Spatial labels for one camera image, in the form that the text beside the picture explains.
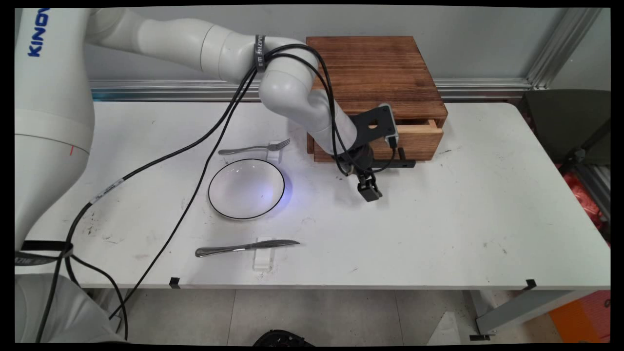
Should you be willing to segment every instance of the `table leg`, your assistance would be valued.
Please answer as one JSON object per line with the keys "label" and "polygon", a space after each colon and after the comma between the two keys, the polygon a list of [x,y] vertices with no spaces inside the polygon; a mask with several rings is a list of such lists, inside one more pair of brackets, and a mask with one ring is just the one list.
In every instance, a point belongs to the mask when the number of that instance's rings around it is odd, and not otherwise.
{"label": "table leg", "polygon": [[491,304],[482,300],[487,293],[471,292],[471,294],[477,311],[479,333],[495,335],[501,328],[524,323],[592,292],[594,291],[528,290],[493,309]]}

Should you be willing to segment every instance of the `knife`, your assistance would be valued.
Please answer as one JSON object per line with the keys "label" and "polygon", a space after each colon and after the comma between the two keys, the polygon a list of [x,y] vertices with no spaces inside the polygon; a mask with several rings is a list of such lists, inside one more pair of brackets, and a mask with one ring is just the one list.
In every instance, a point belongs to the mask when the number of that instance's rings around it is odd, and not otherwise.
{"label": "knife", "polygon": [[265,240],[255,242],[253,244],[237,245],[237,246],[223,246],[223,247],[200,247],[195,250],[195,256],[206,257],[208,255],[222,254],[224,252],[242,251],[242,250],[256,250],[256,249],[270,249],[272,247],[280,247],[286,245],[300,244],[294,240]]}

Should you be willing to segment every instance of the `black cable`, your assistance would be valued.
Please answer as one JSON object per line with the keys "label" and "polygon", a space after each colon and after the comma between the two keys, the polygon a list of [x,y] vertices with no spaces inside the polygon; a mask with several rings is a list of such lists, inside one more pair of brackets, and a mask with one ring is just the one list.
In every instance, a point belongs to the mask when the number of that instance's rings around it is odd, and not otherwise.
{"label": "black cable", "polygon": [[392,164],[392,161],[394,161],[394,156],[396,156],[396,147],[392,148],[392,157],[390,157],[390,159],[388,160],[388,163],[385,166],[383,166],[382,168],[376,169],[376,170],[372,171],[372,173],[381,172],[384,169],[388,168]]}
{"label": "black cable", "polygon": [[124,315],[124,340],[128,341],[128,313],[125,310],[124,297],[121,296],[121,291],[119,291],[119,287],[117,286],[117,283],[115,283],[115,280],[113,279],[113,277],[111,277],[107,272],[104,272],[103,270],[97,268],[96,266],[90,265],[87,262],[84,262],[83,260],[79,259],[75,255],[71,255],[71,257],[76,262],[80,263],[81,265],[87,268],[91,268],[92,270],[98,272],[99,274],[102,274],[113,285],[113,288],[115,289],[115,292],[117,293],[117,298],[119,299],[119,303],[121,304],[121,311]]}
{"label": "black cable", "polygon": [[338,136],[338,141],[340,141],[340,145],[342,146],[343,150],[345,151],[345,154],[347,155],[349,160],[352,163],[354,163],[353,159],[351,158],[351,155],[349,155],[346,152],[347,148],[344,146],[342,138],[340,137],[340,133],[338,132],[338,128],[336,127],[336,107],[334,106],[334,90],[333,90],[333,88],[331,86],[331,79],[329,78],[327,65],[325,64],[325,61],[321,57],[321,54],[318,53],[318,51],[316,51],[314,48],[309,47],[309,46],[304,45],[304,44],[289,44],[289,45],[284,45],[284,46],[277,47],[277,48],[269,51],[265,55],[265,60],[267,60],[267,57],[270,58],[272,55],[274,55],[274,53],[280,52],[280,51],[284,51],[284,50],[287,50],[287,49],[304,49],[306,51],[309,51],[317,58],[317,60],[319,60],[319,62],[321,63],[321,66],[323,67],[323,71],[325,72],[325,79],[327,80],[327,86],[328,86],[328,89],[326,89],[326,92],[328,94],[329,113],[330,113],[330,116],[331,116],[331,144],[332,144],[332,148],[333,148],[334,159],[336,159],[336,165],[338,166],[338,169],[339,169],[340,173],[344,174],[345,176],[349,176],[349,174],[347,172],[343,171],[342,167],[340,167],[340,164],[338,162],[338,154],[336,152],[336,135],[337,135]]}
{"label": "black cable", "polygon": [[[228,112],[230,112],[230,109],[232,108],[232,105],[237,97],[237,95],[240,93],[241,88],[243,87],[243,83],[246,81],[246,79],[249,78],[250,75],[253,74],[253,76],[255,76],[255,67],[251,68],[247,74],[245,75],[245,78],[243,79],[243,82],[241,83],[241,85],[238,87],[238,89],[236,90],[235,95],[232,97],[232,100],[230,101],[230,104],[228,105],[228,107],[226,108],[225,112],[223,113],[222,117],[219,119],[219,121],[201,138],[199,138],[199,140],[195,141],[192,144],[189,144],[188,146],[185,146],[177,151],[174,151],[166,156],[163,156],[157,160],[154,160],[142,167],[139,167],[138,169],[130,172],[129,174],[127,174],[125,177],[123,177],[123,180],[127,180],[131,177],[133,177],[134,175],[138,174],[139,172],[144,171],[145,169],[148,169],[149,167],[154,166],[155,164],[158,164],[164,160],[167,160],[173,156],[179,155],[182,152],[185,152],[197,145],[199,145],[199,143],[201,143],[202,141],[204,141],[205,139],[207,139],[208,137],[210,137],[210,135],[212,135],[212,133],[220,126],[220,124],[223,122],[223,120],[226,118]],[[104,192],[100,193],[102,196],[105,195],[107,193],[107,191],[105,190]],[[44,310],[43,316],[41,318],[41,322],[39,324],[39,330],[37,331],[37,338],[36,338],[36,342],[41,342],[41,337],[43,335],[43,331],[46,327],[46,322],[47,322],[47,318],[50,312],[50,308],[52,307],[52,301],[54,299],[54,294],[56,291],[56,285],[58,282],[58,278],[59,278],[59,272],[61,270],[61,264],[62,264],[62,260],[60,259],[65,252],[67,252],[67,250],[69,249],[69,243],[71,243],[71,240],[74,236],[74,232],[76,231],[76,226],[78,225],[78,222],[80,222],[80,219],[82,218],[82,216],[87,212],[87,210],[93,205],[92,202],[88,202],[85,206],[83,206],[83,208],[80,210],[80,212],[78,213],[78,215],[74,218],[74,221],[72,222],[72,225],[69,228],[69,232],[67,233],[67,238],[66,238],[66,242],[67,245],[65,247],[65,249],[63,250],[63,252],[61,252],[61,254],[59,255],[59,260],[56,262],[56,266],[54,267],[54,275],[52,277],[52,285],[50,286],[50,292],[48,293],[48,299],[46,302],[46,308]],[[158,256],[156,258],[158,258],[160,256],[160,254],[162,253],[162,251],[164,250],[164,248],[158,253]],[[73,273],[73,270],[71,269],[71,263],[69,262],[69,257],[66,257],[66,267],[68,267],[68,272],[71,271]]]}
{"label": "black cable", "polygon": [[[69,227],[70,233],[74,232],[76,226],[78,225],[78,222],[80,221],[80,218],[85,214],[85,212],[87,212],[89,207],[91,207],[91,203],[86,204],[82,208],[82,210],[80,210],[80,213],[78,213],[78,216],[76,216],[76,218],[72,222],[71,227]],[[39,323],[39,330],[37,331],[37,338],[35,339],[35,342],[41,342],[41,337],[43,336],[43,331],[46,327],[47,316],[50,314],[50,308],[52,307],[52,300],[54,299],[56,284],[59,280],[59,271],[61,270],[62,257],[65,255],[65,252],[67,252],[68,249],[69,241],[67,241],[65,249],[63,250],[63,252],[61,252],[61,254],[59,255],[59,259],[56,261],[56,266],[54,267],[54,275],[52,276],[52,285],[50,285],[50,292],[47,296],[46,308],[43,311],[43,316],[41,317],[41,322]]]}
{"label": "black cable", "polygon": [[[295,45],[297,48],[303,48],[303,47],[300,47],[301,44],[293,44],[293,45]],[[273,51],[282,49],[283,47],[284,46],[278,47],[277,49],[275,49]],[[312,47],[309,47],[309,46],[305,46],[305,47],[306,48],[310,48],[310,49],[313,50],[313,51],[309,50],[310,52],[317,53]],[[271,54],[271,56],[268,56],[266,58],[266,61],[269,62],[272,59],[277,58],[277,57],[289,57],[289,58],[295,59],[295,60],[305,64],[306,66],[308,66],[308,68],[310,68],[316,74],[316,76],[319,78],[319,80],[323,84],[323,87],[325,88],[325,92],[327,93],[327,96],[328,96],[328,100],[329,100],[328,104],[330,105],[330,111],[331,111],[331,108],[333,107],[333,102],[334,102],[334,93],[333,93],[333,90],[330,90],[331,89],[331,82],[329,82],[329,84],[326,84],[325,80],[323,80],[323,78],[321,77],[321,74],[318,72],[318,70],[314,66],[312,66],[308,61],[305,61],[304,59],[302,59],[299,56],[295,56],[295,55],[292,55],[292,54],[284,54],[284,53],[282,53],[282,54]],[[329,79],[329,74],[327,73],[327,67],[325,66],[323,58],[320,55],[317,56],[317,58],[319,59],[319,61],[321,62],[321,65],[323,66],[323,69],[325,70],[325,74],[326,74],[325,76]],[[362,167],[357,165],[357,163],[355,163],[353,158],[351,158],[351,155],[349,155],[348,152],[346,152],[346,148],[344,146],[344,143],[342,142],[342,138],[340,136],[340,132],[338,131],[338,128],[336,126],[335,111],[332,112],[331,118],[332,118],[332,144],[333,144],[333,149],[334,149],[334,160],[336,161],[336,165],[338,166],[338,170],[340,171],[340,173],[344,174],[345,176],[349,175],[347,172],[345,172],[342,169],[342,167],[340,166],[340,163],[338,162],[338,155],[336,154],[336,139],[335,139],[335,136],[338,137],[338,140],[339,140],[343,150],[345,151],[344,154],[351,161],[353,166],[355,166],[355,168],[359,169],[361,172],[364,172],[364,173],[377,173],[377,172],[381,172],[384,169],[388,168],[390,166],[390,164],[392,164],[392,161],[394,160],[394,158],[396,156],[396,149],[394,147],[392,149],[392,157],[391,157],[391,159],[388,161],[388,163],[384,167],[382,167],[380,169],[377,169],[377,170],[373,171],[373,170],[370,170],[370,169],[363,169]]]}
{"label": "black cable", "polygon": [[232,115],[234,115],[234,110],[236,109],[236,107],[238,106],[238,103],[240,103],[240,101],[243,99],[243,96],[245,95],[245,93],[247,92],[247,90],[249,89],[249,87],[251,86],[251,83],[253,82],[253,78],[256,76],[256,67],[253,67],[250,72],[252,72],[251,77],[249,78],[249,81],[247,82],[247,85],[245,86],[243,92],[237,97],[234,96],[234,98],[236,99],[236,103],[234,104],[234,106],[232,107],[232,110],[230,111],[230,114],[228,115],[227,120],[225,121],[225,124],[223,125],[223,130],[221,131],[221,135],[219,135],[219,139],[217,139],[217,143],[215,144],[215,147],[212,149],[210,155],[208,156],[208,159],[206,160],[206,163],[203,166],[203,170],[202,170],[202,175],[199,178],[199,181],[197,182],[197,186],[195,187],[195,191],[193,192],[193,195],[191,196],[186,209],[184,209],[184,212],[182,212],[182,216],[180,217],[180,219],[178,220],[178,223],[175,225],[175,228],[173,228],[173,232],[171,233],[171,235],[169,235],[169,238],[167,239],[165,245],[163,245],[163,247],[160,249],[160,252],[158,252],[158,254],[156,255],[156,257],[154,257],[154,260],[152,261],[152,263],[149,265],[149,267],[147,267],[147,270],[145,270],[145,273],[143,273],[143,276],[141,276],[141,278],[139,279],[139,281],[137,282],[137,284],[132,288],[132,290],[126,295],[124,302],[117,307],[117,309],[115,309],[113,311],[113,313],[109,316],[109,319],[111,319],[116,313],[117,311],[119,311],[119,309],[128,302],[128,300],[131,298],[132,294],[134,294],[134,292],[137,290],[137,288],[139,287],[139,285],[141,284],[141,282],[143,282],[143,279],[147,276],[147,274],[149,273],[150,269],[152,269],[152,267],[154,266],[154,264],[156,263],[156,260],[158,260],[158,258],[160,257],[160,254],[162,254],[162,252],[165,250],[165,248],[167,247],[167,245],[169,244],[169,242],[171,241],[171,239],[173,238],[173,235],[175,234],[175,232],[178,230],[178,227],[180,227],[180,224],[182,223],[182,221],[184,220],[184,217],[186,216],[188,209],[191,207],[191,205],[193,204],[193,200],[195,200],[195,196],[197,195],[197,192],[199,191],[200,186],[202,185],[202,180],[204,175],[206,174],[206,170],[208,168],[208,163],[210,162],[210,159],[212,158],[212,155],[214,155],[215,151],[217,150],[217,147],[219,146],[219,143],[221,143],[221,139],[223,139],[223,135],[225,134],[225,130],[228,127],[228,124],[230,123],[230,119],[232,118]]}
{"label": "black cable", "polygon": [[[343,142],[343,140],[342,140],[342,138],[340,136],[338,128],[336,127],[336,111],[335,111],[335,105],[334,105],[333,87],[331,86],[331,80],[329,78],[329,73],[328,73],[328,70],[327,70],[327,66],[326,66],[323,58],[320,56],[320,54],[316,50],[314,50],[312,47],[309,47],[309,46],[304,45],[304,44],[290,44],[290,45],[285,45],[285,46],[278,47],[278,48],[270,51],[269,53],[267,53],[265,55],[265,58],[268,58],[270,60],[271,58],[279,57],[279,56],[274,55],[276,52],[283,51],[283,50],[286,50],[286,49],[295,49],[295,48],[304,49],[304,50],[307,50],[307,51],[311,52],[312,54],[314,54],[314,56],[319,60],[319,62],[321,63],[321,65],[323,67],[323,70],[324,70],[324,73],[325,73],[325,78],[326,78],[326,83],[323,80],[323,78],[320,76],[320,73],[311,64],[309,64],[307,61],[303,60],[302,58],[300,58],[298,56],[289,55],[289,54],[280,54],[283,57],[292,57],[292,58],[297,59],[299,62],[302,62],[302,63],[306,64],[321,79],[321,82],[323,83],[325,91],[326,91],[326,93],[328,95],[328,104],[329,104],[329,111],[330,111],[330,114],[331,114],[331,124],[332,124],[331,127],[332,127],[333,153],[334,153],[334,158],[336,159],[336,165],[338,166],[338,169],[340,170],[340,172],[343,173],[344,175],[348,176],[348,173],[345,172],[344,170],[342,170],[342,167],[340,166],[340,164],[338,162],[338,155],[336,153],[336,137],[338,137],[338,141],[341,144],[341,147],[343,148],[343,150],[345,151],[345,154],[346,154],[347,158],[351,161],[351,163],[356,168],[360,169],[363,172],[378,172],[378,171],[382,171],[383,169],[385,169],[389,164],[384,166],[382,169],[379,169],[379,170],[376,170],[376,171],[362,169],[360,166],[355,164],[355,162],[353,161],[351,156],[346,152],[346,147],[344,146],[344,142]],[[245,95],[245,93],[249,89],[249,86],[253,82],[253,78],[256,76],[256,74],[257,74],[257,71],[256,71],[255,67],[252,67],[247,72],[247,74],[245,75],[245,78],[242,80],[241,84],[239,85],[238,89],[236,90],[236,93],[232,97],[232,100],[230,101],[230,104],[228,105],[228,107],[227,107],[226,111],[224,112],[224,114],[222,115],[221,119],[203,137],[199,138],[199,140],[195,141],[194,143],[192,143],[192,144],[190,144],[188,146],[185,146],[185,147],[183,147],[183,148],[181,148],[181,149],[179,149],[177,151],[172,152],[171,154],[163,156],[163,157],[161,157],[161,158],[159,158],[157,160],[154,160],[154,161],[152,161],[152,162],[150,162],[150,163],[148,163],[148,164],[146,164],[146,165],[144,165],[142,167],[139,167],[138,169],[128,173],[121,180],[119,180],[118,182],[116,182],[115,184],[113,184],[112,186],[107,188],[105,191],[100,193],[96,198],[94,198],[94,200],[91,200],[89,203],[87,203],[82,208],[82,210],[80,211],[79,215],[76,216],[76,218],[74,219],[74,221],[72,223],[72,226],[69,229],[69,233],[67,234],[67,239],[66,239],[66,242],[67,242],[68,245],[66,246],[64,251],[61,252],[61,255],[59,256],[59,260],[57,261],[57,264],[55,266],[54,277],[52,279],[52,286],[51,286],[51,289],[50,289],[50,293],[48,295],[48,301],[47,301],[47,304],[46,304],[46,309],[44,311],[44,316],[42,318],[41,324],[39,325],[39,331],[37,333],[37,342],[41,341],[41,336],[42,336],[43,330],[45,328],[45,324],[46,324],[46,321],[47,321],[47,316],[49,315],[49,310],[50,310],[50,307],[52,305],[52,300],[54,298],[54,292],[56,290],[58,275],[59,275],[59,271],[60,271],[60,268],[61,268],[61,257],[64,255],[64,253],[69,248],[69,243],[71,243],[71,239],[72,239],[72,237],[74,235],[76,226],[77,226],[78,222],[80,221],[80,219],[82,218],[82,216],[85,214],[85,212],[89,209],[89,207],[91,207],[91,205],[95,201],[99,200],[102,196],[106,195],[106,193],[111,191],[114,187],[119,185],[121,182],[130,179],[134,175],[138,174],[139,172],[144,171],[145,169],[148,169],[149,167],[154,166],[155,164],[158,164],[158,163],[160,163],[162,161],[165,161],[165,160],[167,160],[167,159],[169,159],[169,158],[171,158],[173,156],[179,155],[179,154],[181,154],[181,153],[183,153],[183,152],[185,152],[185,151],[187,151],[187,150],[189,150],[189,149],[199,145],[201,142],[203,142],[205,139],[207,139],[220,126],[220,124],[223,122],[224,118],[226,118],[226,116],[227,116],[227,120],[226,120],[226,123],[225,123],[225,125],[223,127],[222,133],[219,136],[219,139],[217,140],[217,143],[215,144],[215,147],[213,148],[212,152],[208,156],[208,159],[206,160],[206,163],[205,163],[203,171],[202,171],[202,175],[201,175],[200,180],[199,180],[199,182],[198,182],[198,184],[197,184],[197,186],[195,188],[195,192],[193,193],[193,196],[191,197],[191,199],[190,199],[186,209],[182,213],[182,216],[181,216],[180,220],[178,221],[177,225],[175,226],[173,232],[170,234],[170,236],[167,239],[167,241],[165,242],[164,246],[161,248],[160,252],[156,255],[156,257],[154,258],[152,263],[149,265],[149,267],[147,268],[147,270],[145,271],[143,276],[141,276],[141,278],[139,279],[137,284],[134,286],[134,288],[132,288],[132,290],[129,292],[129,294],[126,296],[126,298],[120,304],[120,306],[112,313],[112,315],[109,318],[112,318],[119,311],[119,309],[125,309],[125,303],[130,299],[130,297],[137,290],[137,288],[139,287],[139,285],[141,284],[143,279],[147,276],[147,274],[149,273],[150,269],[154,266],[154,264],[156,263],[156,260],[160,257],[162,252],[165,250],[165,248],[167,247],[167,245],[169,244],[169,242],[173,238],[173,235],[176,233],[179,225],[182,223],[184,217],[186,216],[186,213],[187,213],[188,209],[190,208],[190,206],[191,206],[195,196],[197,195],[197,192],[199,191],[199,188],[201,186],[203,177],[204,177],[204,175],[206,173],[206,169],[208,167],[208,163],[210,162],[210,159],[212,158],[212,155],[214,155],[214,152],[216,151],[219,143],[221,142],[221,139],[223,138],[223,135],[225,134],[225,130],[227,128],[227,125],[230,122],[230,119],[231,119],[231,117],[232,117],[232,115],[234,113],[234,110],[236,109],[236,107],[238,106],[238,103],[240,103],[240,101],[242,100],[243,96]],[[241,93],[241,88],[243,87],[243,85],[244,85],[245,81],[247,81],[247,79],[248,79],[248,84],[245,86],[244,90]],[[71,262],[70,262],[68,257],[66,257],[66,267],[67,267],[68,274],[70,275],[70,278],[72,279],[72,281],[77,283],[76,278],[75,278],[75,276],[73,274],[73,270],[71,269]]]}
{"label": "black cable", "polygon": [[[323,77],[321,77],[321,74],[318,72],[318,70],[312,66],[308,61],[305,61],[304,59],[300,58],[299,56],[295,56],[295,55],[291,55],[291,54],[273,54],[270,57],[266,58],[266,61],[269,62],[272,59],[278,58],[278,57],[290,57],[292,59],[295,59],[303,64],[305,64],[306,66],[308,66],[308,68],[310,68],[318,77],[318,79],[321,81],[321,83],[323,84],[323,87],[325,88],[325,93],[327,93],[327,99],[328,99],[328,105],[331,105],[334,101],[333,96],[330,97],[329,94],[329,89],[327,88],[327,84],[325,83],[325,80],[323,79]],[[344,176],[348,177],[349,173],[344,171],[343,168],[340,166],[340,161],[338,160],[338,155],[336,154],[336,140],[333,140],[333,150],[334,150],[334,160],[336,161],[336,167],[338,167],[338,170],[340,171],[340,173],[342,173]]]}

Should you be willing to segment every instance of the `silver fork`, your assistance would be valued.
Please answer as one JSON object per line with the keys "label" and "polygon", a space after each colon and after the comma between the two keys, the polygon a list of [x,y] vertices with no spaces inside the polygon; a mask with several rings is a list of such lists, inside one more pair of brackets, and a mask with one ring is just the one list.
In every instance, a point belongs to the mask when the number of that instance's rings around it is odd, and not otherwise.
{"label": "silver fork", "polygon": [[250,150],[250,149],[268,149],[269,151],[277,151],[277,150],[282,150],[288,144],[290,144],[290,139],[286,139],[279,144],[250,146],[250,147],[243,147],[241,149],[221,149],[219,150],[219,154],[220,155],[232,155],[232,154],[236,154],[237,152]]}

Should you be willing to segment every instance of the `gray wall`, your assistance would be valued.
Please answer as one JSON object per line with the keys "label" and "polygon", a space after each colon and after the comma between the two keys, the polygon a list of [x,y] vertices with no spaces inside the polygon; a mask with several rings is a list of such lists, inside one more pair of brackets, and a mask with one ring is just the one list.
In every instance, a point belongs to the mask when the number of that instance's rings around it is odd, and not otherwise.
{"label": "gray wall", "polygon": [[550,88],[611,91],[611,9],[600,11]]}
{"label": "gray wall", "polygon": [[[519,78],[558,23],[561,8],[235,5],[137,7],[159,20],[194,17],[246,34],[414,36],[434,78]],[[91,79],[206,79],[183,66],[87,45]]]}

